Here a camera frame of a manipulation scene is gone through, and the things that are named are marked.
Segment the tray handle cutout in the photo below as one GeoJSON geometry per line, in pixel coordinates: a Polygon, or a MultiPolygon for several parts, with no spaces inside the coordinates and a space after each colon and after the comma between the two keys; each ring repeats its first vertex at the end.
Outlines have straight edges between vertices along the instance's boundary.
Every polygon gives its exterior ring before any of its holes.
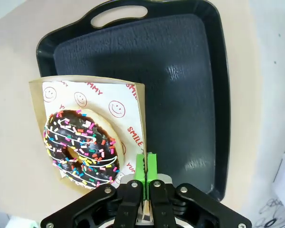
{"type": "Polygon", "coordinates": [[[148,13],[144,6],[120,6],[108,9],[91,19],[93,28],[101,29],[107,24],[123,19],[141,19],[148,13]]]}

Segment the plastic tray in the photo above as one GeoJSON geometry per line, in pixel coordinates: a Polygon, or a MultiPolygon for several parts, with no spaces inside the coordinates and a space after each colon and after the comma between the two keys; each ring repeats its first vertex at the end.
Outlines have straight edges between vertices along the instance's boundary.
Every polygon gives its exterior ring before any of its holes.
{"type": "Polygon", "coordinates": [[[219,13],[206,1],[114,0],[47,34],[37,47],[41,76],[94,75],[144,83],[147,151],[176,186],[188,182],[216,200],[225,194],[230,98],[219,13]],[[102,29],[91,19],[128,5],[142,19],[102,29]]]}

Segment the chocolate frosted donut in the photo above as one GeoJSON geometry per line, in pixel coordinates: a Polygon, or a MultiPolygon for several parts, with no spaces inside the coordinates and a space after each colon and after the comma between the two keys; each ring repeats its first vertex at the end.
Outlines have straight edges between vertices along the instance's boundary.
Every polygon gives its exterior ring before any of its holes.
{"type": "Polygon", "coordinates": [[[89,189],[113,182],[124,162],[116,132],[89,109],[52,114],[45,125],[44,143],[54,166],[89,189]]]}

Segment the beige table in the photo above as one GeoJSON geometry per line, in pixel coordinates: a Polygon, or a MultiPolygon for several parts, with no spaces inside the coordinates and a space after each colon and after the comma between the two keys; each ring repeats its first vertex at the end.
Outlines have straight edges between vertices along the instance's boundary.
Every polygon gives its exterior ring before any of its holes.
{"type": "MultiPolygon", "coordinates": [[[[36,46],[102,0],[29,0],[0,20],[0,210],[42,220],[81,194],[60,184],[44,151],[28,81],[38,78],[36,46]]],[[[240,211],[254,172],[261,76],[248,0],[212,0],[227,45],[231,149],[223,203],[240,211]]]]}

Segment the silver screw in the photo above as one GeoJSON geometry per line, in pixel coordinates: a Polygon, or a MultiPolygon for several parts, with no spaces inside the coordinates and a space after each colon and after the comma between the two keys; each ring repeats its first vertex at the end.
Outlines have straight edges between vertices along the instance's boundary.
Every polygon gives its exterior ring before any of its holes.
{"type": "Polygon", "coordinates": [[[133,183],[131,184],[131,186],[132,186],[133,188],[136,188],[136,187],[138,186],[138,184],[137,184],[136,182],[133,182],[133,183]]]}
{"type": "Polygon", "coordinates": [[[244,223],[240,223],[240,224],[238,225],[238,228],[246,228],[246,225],[245,225],[244,223]]]}
{"type": "Polygon", "coordinates": [[[53,223],[47,223],[46,228],[54,228],[54,224],[53,223]]]}
{"type": "Polygon", "coordinates": [[[186,192],[188,191],[188,189],[187,189],[186,187],[181,187],[181,188],[180,188],[180,191],[181,191],[182,193],[186,193],[186,192]]]}
{"type": "Polygon", "coordinates": [[[104,192],[105,193],[110,193],[112,190],[110,189],[110,188],[106,188],[105,190],[104,190],[104,192]]]}
{"type": "Polygon", "coordinates": [[[159,181],[154,182],[153,184],[155,187],[159,187],[161,185],[161,183],[159,181]]]}

